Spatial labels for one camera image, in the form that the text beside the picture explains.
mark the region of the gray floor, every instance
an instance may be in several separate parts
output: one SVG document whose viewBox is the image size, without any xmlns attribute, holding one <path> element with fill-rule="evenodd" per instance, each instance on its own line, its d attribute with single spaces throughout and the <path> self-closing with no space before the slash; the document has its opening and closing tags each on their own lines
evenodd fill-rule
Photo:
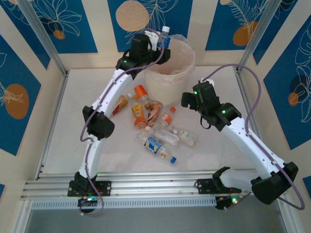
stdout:
<svg viewBox="0 0 311 233">
<path fill-rule="evenodd" d="M 78 210 L 35 210 L 26 233 L 283 233 L 275 204 L 249 197 L 234 208 L 215 207 L 106 209 L 101 216 Z"/>
</svg>

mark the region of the white bottle cap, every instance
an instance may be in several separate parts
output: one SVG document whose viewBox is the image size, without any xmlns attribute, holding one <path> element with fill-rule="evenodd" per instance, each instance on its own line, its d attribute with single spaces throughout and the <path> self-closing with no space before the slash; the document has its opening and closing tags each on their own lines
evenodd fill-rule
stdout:
<svg viewBox="0 0 311 233">
<path fill-rule="evenodd" d="M 166 33 L 169 33 L 169 32 L 170 32 L 170 27 L 163 26 L 163 27 L 162 27 L 162 31 L 163 31 L 163 32 L 166 32 Z"/>
</svg>

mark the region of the orange bottle cap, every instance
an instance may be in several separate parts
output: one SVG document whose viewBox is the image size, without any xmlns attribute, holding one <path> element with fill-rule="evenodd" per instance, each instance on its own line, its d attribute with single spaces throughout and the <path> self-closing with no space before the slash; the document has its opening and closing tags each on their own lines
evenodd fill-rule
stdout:
<svg viewBox="0 0 311 233">
<path fill-rule="evenodd" d="M 170 108 L 170 111 L 174 113 L 174 112 L 176 112 L 176 109 L 174 107 L 172 107 L 172 108 Z"/>
<path fill-rule="evenodd" d="M 147 95 L 147 92 L 145 90 L 145 88 L 142 86 L 142 85 L 138 85 L 134 88 L 138 98 L 144 96 L 144 95 Z"/>
</svg>

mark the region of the plastic bottle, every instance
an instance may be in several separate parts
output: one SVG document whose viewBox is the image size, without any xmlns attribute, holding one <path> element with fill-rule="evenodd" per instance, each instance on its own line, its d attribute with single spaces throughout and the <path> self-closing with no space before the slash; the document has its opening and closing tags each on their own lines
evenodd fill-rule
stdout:
<svg viewBox="0 0 311 233">
<path fill-rule="evenodd" d="M 138 97 L 135 95 L 132 97 L 132 111 L 134 114 L 134 125 L 137 129 L 144 129 L 146 127 L 146 120 L 144 117 L 144 112 L 142 109 L 142 105 L 138 101 Z"/>
<path fill-rule="evenodd" d="M 173 134 L 179 136 L 180 140 L 190 147 L 194 146 L 194 144 L 196 143 L 196 140 L 198 138 L 197 136 L 189 133 L 188 131 L 175 128 L 172 125 L 170 125 L 167 129 L 168 129 L 168 131 L 172 132 Z"/>
<path fill-rule="evenodd" d="M 176 109 L 174 107 L 171 107 L 168 112 L 164 113 L 161 116 L 160 121 L 158 121 L 156 125 L 160 128 L 168 127 L 173 121 L 175 112 Z"/>
<path fill-rule="evenodd" d="M 117 100 L 115 106 L 113 107 L 111 116 L 114 116 L 119 111 L 121 111 L 123 108 L 125 108 L 130 100 L 131 98 L 128 95 L 126 96 L 121 95 L 120 98 Z"/>
<path fill-rule="evenodd" d="M 169 147 L 177 147 L 179 144 L 179 137 L 165 129 L 159 127 L 153 127 L 149 130 L 150 135 L 158 140 L 160 143 L 164 142 Z"/>
<path fill-rule="evenodd" d="M 147 117 L 147 124 L 146 124 L 146 130 L 150 130 L 151 127 L 156 122 L 157 118 L 159 117 L 159 114 L 161 112 L 162 104 L 159 102 L 154 102 L 151 105 L 150 111 L 148 113 Z"/>
<path fill-rule="evenodd" d="M 162 40 L 163 40 L 163 43 L 164 43 L 164 48 L 168 49 L 169 48 L 169 45 L 170 45 L 170 41 L 171 41 L 171 38 L 169 36 L 169 32 L 170 32 L 170 27 L 167 27 L 167 26 L 163 26 L 162 27 Z M 160 42 L 158 42 L 157 46 L 159 48 L 162 47 L 162 44 Z"/>
<path fill-rule="evenodd" d="M 138 85 L 134 88 L 136 95 L 138 96 L 139 100 L 144 103 L 145 109 L 149 110 L 151 108 L 151 100 L 142 85 Z"/>
<path fill-rule="evenodd" d="M 149 136 L 148 131 L 143 131 L 138 135 L 139 141 L 152 153 L 155 155 L 159 155 L 161 159 L 167 160 L 172 164 L 175 163 L 176 158 L 172 156 L 169 148 L 164 146 L 163 144 L 156 141 L 154 138 Z"/>
</svg>

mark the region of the blue bottle cap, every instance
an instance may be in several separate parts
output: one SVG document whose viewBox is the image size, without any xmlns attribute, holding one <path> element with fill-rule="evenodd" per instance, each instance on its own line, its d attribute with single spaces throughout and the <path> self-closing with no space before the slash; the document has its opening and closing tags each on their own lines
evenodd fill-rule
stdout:
<svg viewBox="0 0 311 233">
<path fill-rule="evenodd" d="M 176 161 L 176 158 L 173 157 L 170 162 L 173 164 L 173 163 L 175 163 L 175 161 Z"/>
</svg>

